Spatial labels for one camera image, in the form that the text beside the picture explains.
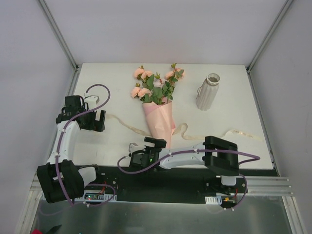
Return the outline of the pink flowers with green leaves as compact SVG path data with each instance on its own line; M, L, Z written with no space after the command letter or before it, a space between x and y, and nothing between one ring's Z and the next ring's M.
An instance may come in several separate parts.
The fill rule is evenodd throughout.
M153 73L140 66L134 71L137 82L130 95L143 103L168 104L173 100L176 84L184 75L184 69L178 68L175 63L171 64L170 71L164 77L158 72Z

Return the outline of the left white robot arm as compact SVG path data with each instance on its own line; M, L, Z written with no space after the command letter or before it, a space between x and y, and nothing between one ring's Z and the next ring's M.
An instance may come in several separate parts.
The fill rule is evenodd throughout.
M97 190L103 184L95 164L76 167L74 151L81 130L103 132L106 112L95 108L99 97L75 95L65 97L65 106L56 118L57 138L47 163L37 168L37 177L48 203L82 197L85 187Z

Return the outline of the pink paper wrapping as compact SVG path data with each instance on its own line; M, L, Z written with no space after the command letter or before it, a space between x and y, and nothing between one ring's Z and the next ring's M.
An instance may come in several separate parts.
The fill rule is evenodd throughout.
M153 138L164 139L166 141L165 148L171 146L172 135L176 129L173 119L172 102L157 105L154 102L144 103L143 110L146 122Z

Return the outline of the cream ribbon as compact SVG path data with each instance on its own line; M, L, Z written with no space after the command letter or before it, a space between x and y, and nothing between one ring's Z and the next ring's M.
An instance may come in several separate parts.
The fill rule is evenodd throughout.
M126 127L127 129L133 131L136 134L139 134L139 135L142 135L142 136L145 136L145 137L151 137L152 136L150 133L148 133L148 132L146 132L144 130L141 130L141 129L135 128L134 126L126 124L120 118L118 118L116 115L107 114L106 118L107 119L116 119L119 122L119 124L121 124L122 126ZM187 130L188 130L188 124L184 122L184 123L180 124L177 128L174 129L173 135L180 134L180 136L184 140L189 140L189 141L204 140L205 136L203 136L203 135L197 135L197 136L186 135L186 131ZM247 137L247 138L250 138L252 140L257 140L257 141L261 141L261 142L264 141L264 139L260 138L259 136L248 134L246 132L239 131L237 129L229 129L224 134L218 136L218 138L224 138L225 136L228 136L229 133L234 134L234 135L238 135L238 136Z

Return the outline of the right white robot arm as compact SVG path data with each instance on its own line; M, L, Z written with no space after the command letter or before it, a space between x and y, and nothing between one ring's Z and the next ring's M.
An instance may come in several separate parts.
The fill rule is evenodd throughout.
M129 145L130 167L170 170L179 166L201 165L220 176L219 186L231 192L237 186L239 176L237 144L214 136L206 136L203 143L189 148L165 149L165 140L147 137L154 146Z

